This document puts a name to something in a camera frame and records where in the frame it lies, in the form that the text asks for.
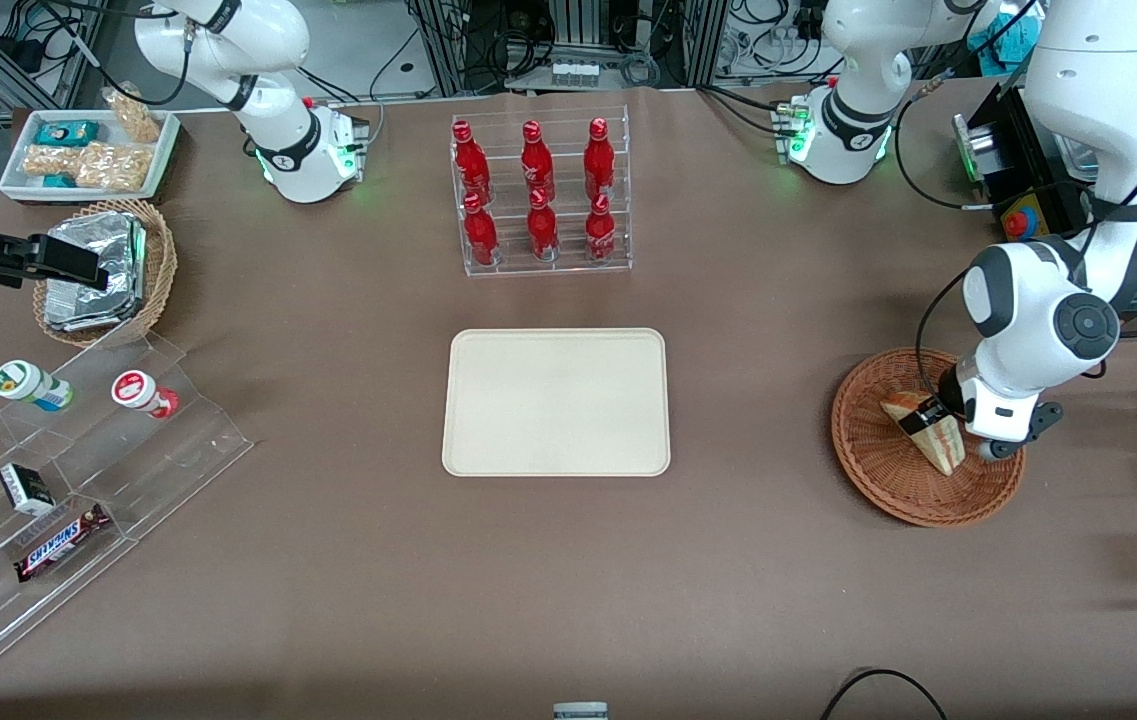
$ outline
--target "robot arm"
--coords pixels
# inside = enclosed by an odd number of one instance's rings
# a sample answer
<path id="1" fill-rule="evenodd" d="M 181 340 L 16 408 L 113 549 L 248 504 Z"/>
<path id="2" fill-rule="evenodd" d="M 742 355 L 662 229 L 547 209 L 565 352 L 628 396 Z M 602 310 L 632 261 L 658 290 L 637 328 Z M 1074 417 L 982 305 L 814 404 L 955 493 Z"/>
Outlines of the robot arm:
<path id="1" fill-rule="evenodd" d="M 166 0 L 180 13 L 135 20 L 136 44 L 156 68 L 188 78 L 234 111 L 257 146 L 263 174 L 287 199 L 324 200 L 362 177 L 367 126 L 309 108 L 281 74 L 302 67 L 309 30 L 288 0 Z"/>
<path id="2" fill-rule="evenodd" d="M 911 47 L 941 45 L 984 31 L 998 0 L 830 0 L 821 36 L 846 60 L 838 85 L 796 96 L 789 162 L 820 181 L 860 181 L 882 158 L 889 123 L 910 85 Z"/>
<path id="3" fill-rule="evenodd" d="M 996 457 L 1038 436 L 1044 389 L 1115 349 L 1117 311 L 1135 292 L 1137 212 L 1115 206 L 1137 206 L 1137 6 L 1054 0 L 1024 101 L 1044 127 L 1097 152 L 1094 215 L 1114 220 L 1090 241 L 1085 232 L 987 247 L 965 274 L 964 303 L 984 340 L 944 375 L 940 395 L 958 402 L 970 432 L 997 441 Z"/>

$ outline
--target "beige tray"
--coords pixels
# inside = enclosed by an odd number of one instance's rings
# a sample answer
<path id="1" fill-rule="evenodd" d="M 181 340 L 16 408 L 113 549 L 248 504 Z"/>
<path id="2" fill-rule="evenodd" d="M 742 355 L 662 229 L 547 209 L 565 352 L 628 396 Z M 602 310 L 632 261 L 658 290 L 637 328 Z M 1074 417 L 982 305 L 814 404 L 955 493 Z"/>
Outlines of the beige tray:
<path id="1" fill-rule="evenodd" d="M 670 464 L 665 341 L 649 328 L 464 331 L 445 469 L 462 477 L 654 477 Z"/>

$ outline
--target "wicker basket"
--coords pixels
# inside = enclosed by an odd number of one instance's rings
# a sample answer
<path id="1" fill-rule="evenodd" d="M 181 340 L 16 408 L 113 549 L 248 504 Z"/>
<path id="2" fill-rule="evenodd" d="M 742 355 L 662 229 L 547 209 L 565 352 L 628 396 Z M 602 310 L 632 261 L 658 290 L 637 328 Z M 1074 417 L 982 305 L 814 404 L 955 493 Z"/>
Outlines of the wicker basket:
<path id="1" fill-rule="evenodd" d="M 924 370 L 940 376 L 955 356 L 924 350 Z M 997 462 L 981 460 L 979 438 L 964 432 L 964 462 L 946 477 L 880 409 L 889 394 L 926 391 L 911 347 L 883 351 L 857 365 L 839 386 L 830 436 L 844 473 L 882 511 L 907 523 L 953 528 L 978 523 L 1012 500 L 1024 474 L 1024 448 Z"/>
<path id="2" fill-rule="evenodd" d="M 126 325 L 136 328 L 140 332 L 146 332 L 155 326 L 160 315 L 164 314 L 164 306 L 167 305 L 167 296 L 172 290 L 172 278 L 176 274 L 176 246 L 172 242 L 172 233 L 155 206 L 143 200 L 106 200 L 94 202 L 86 208 L 74 214 L 75 218 L 83 218 L 85 215 L 97 215 L 98 213 L 121 212 L 132 213 L 146 227 L 146 296 L 142 309 L 128 320 Z M 92 328 L 88 331 L 75 331 L 69 333 L 57 332 L 48 326 L 43 320 L 43 300 L 48 296 L 48 283 L 39 281 L 34 283 L 34 322 L 43 329 L 44 334 L 52 340 L 66 342 L 77 347 L 89 347 L 101 336 L 113 331 L 115 326 Z"/>

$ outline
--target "red coca-cola bottle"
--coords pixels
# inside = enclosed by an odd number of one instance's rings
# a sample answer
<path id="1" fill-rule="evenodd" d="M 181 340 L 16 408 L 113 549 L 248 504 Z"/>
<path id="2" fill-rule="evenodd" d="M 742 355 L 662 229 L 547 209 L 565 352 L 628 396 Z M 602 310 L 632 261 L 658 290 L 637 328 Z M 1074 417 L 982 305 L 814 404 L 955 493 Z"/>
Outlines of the red coca-cola bottle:
<path id="1" fill-rule="evenodd" d="M 586 255 L 596 263 L 605 263 L 613 254 L 614 229 L 613 214 L 608 212 L 608 196 L 595 197 L 590 205 L 590 215 L 586 217 Z"/>
<path id="2" fill-rule="evenodd" d="M 488 205 L 492 201 L 492 176 L 487 168 L 484 149 L 475 142 L 471 123 L 465 119 L 453 123 L 453 138 L 457 140 L 457 167 L 462 169 L 462 187 L 466 188 L 466 192 L 480 196 L 480 201 Z"/>
<path id="3" fill-rule="evenodd" d="M 528 193 L 528 235 L 532 238 L 532 254 L 542 263 L 553 263 L 559 258 L 559 229 L 555 222 L 555 210 L 546 200 L 546 191 L 537 188 Z"/>
<path id="4" fill-rule="evenodd" d="M 590 122 L 590 142 L 586 143 L 586 199 L 600 193 L 613 196 L 613 143 L 608 142 L 608 121 Z"/>
<path id="5" fill-rule="evenodd" d="M 555 167 L 550 159 L 550 149 L 541 140 L 541 123 L 529 119 L 523 123 L 523 179 L 528 182 L 528 191 L 543 190 L 546 201 L 555 201 Z"/>
<path id="6" fill-rule="evenodd" d="M 484 201 L 478 192 L 466 192 L 462 201 L 466 206 L 466 240 L 471 243 L 471 255 L 480 265 L 496 265 L 501 260 L 501 249 L 496 242 L 496 223 L 487 214 Z"/>

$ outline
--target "clear acrylic bottle rack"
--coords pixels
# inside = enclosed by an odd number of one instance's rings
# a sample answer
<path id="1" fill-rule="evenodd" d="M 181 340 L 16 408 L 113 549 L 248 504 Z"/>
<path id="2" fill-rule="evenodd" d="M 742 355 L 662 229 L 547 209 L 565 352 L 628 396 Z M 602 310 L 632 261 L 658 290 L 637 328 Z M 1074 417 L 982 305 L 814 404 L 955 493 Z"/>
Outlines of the clear acrylic bottle rack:
<path id="1" fill-rule="evenodd" d="M 590 140 L 590 121 L 608 121 L 608 140 L 613 143 L 612 213 L 615 249 L 606 263 L 594 263 L 586 255 L 586 217 L 590 200 L 586 197 L 586 142 Z M 457 168 L 457 143 L 453 142 L 453 191 L 457 205 L 457 224 L 462 242 L 462 263 L 470 278 L 530 275 L 562 272 L 600 272 L 629 270 L 633 265 L 631 227 L 631 121 L 625 105 L 578 110 L 537 110 L 528 113 L 480 113 L 453 115 L 467 121 L 475 140 L 484 149 L 492 176 L 492 201 L 489 213 L 496 223 L 501 247 L 500 263 L 487 266 L 475 262 L 466 241 L 466 209 Z M 541 136 L 550 149 L 555 168 L 555 200 L 550 204 L 558 220 L 559 256 L 542 263 L 532 254 L 528 238 L 528 184 L 523 179 L 523 123 L 541 123 Z"/>
<path id="2" fill-rule="evenodd" d="M 36 470 L 57 502 L 42 516 L 19 514 L 0 482 L 0 655 L 252 447 L 221 406 L 199 395 L 179 365 L 184 355 L 123 325 L 53 370 L 75 388 L 66 409 L 44 413 L 20 402 L 0 409 L 0 467 Z M 115 404 L 111 383 L 130 369 L 174 389 L 179 411 L 157 420 Z M 93 505 L 111 523 L 19 584 L 14 562 Z"/>

